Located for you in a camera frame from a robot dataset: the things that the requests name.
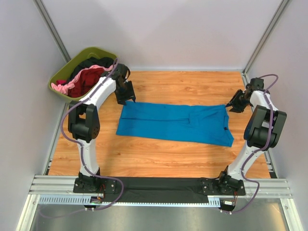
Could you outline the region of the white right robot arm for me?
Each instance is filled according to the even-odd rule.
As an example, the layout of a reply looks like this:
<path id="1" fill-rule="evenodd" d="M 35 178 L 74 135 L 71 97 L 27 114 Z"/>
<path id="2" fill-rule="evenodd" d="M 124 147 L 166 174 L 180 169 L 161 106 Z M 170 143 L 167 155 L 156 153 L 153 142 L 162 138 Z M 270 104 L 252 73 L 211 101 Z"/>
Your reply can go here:
<path id="1" fill-rule="evenodd" d="M 278 78 L 277 74 L 252 78 L 245 90 L 237 90 L 226 105 L 235 113 L 241 113 L 251 106 L 253 113 L 244 131 L 242 150 L 218 177 L 218 190 L 222 194 L 242 191 L 249 168 L 262 153 L 274 148 L 280 139 L 287 113 L 274 106 L 269 92 Z"/>

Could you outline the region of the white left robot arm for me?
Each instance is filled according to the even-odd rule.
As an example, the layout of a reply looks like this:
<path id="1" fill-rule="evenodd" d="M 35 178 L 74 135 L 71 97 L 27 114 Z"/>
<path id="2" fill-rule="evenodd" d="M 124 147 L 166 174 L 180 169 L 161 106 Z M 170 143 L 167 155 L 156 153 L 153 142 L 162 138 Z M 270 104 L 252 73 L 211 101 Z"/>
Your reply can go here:
<path id="1" fill-rule="evenodd" d="M 120 105 L 136 101 L 133 84 L 128 80 L 130 70 L 117 64 L 110 72 L 104 71 L 98 83 L 79 101 L 71 101 L 68 113 L 68 131 L 78 146 L 81 167 L 75 179 L 73 192 L 101 193 L 103 185 L 110 179 L 100 178 L 100 167 L 96 158 L 96 138 L 100 132 L 99 109 L 105 100 L 115 94 Z"/>

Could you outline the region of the blue t shirt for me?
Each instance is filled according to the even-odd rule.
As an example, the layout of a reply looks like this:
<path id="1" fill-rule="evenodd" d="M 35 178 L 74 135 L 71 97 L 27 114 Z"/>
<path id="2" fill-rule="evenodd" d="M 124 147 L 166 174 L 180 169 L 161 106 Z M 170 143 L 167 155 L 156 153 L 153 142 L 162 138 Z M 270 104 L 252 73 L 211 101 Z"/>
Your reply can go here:
<path id="1" fill-rule="evenodd" d="M 224 105 L 173 105 L 128 102 L 116 134 L 231 147 L 229 116 Z"/>

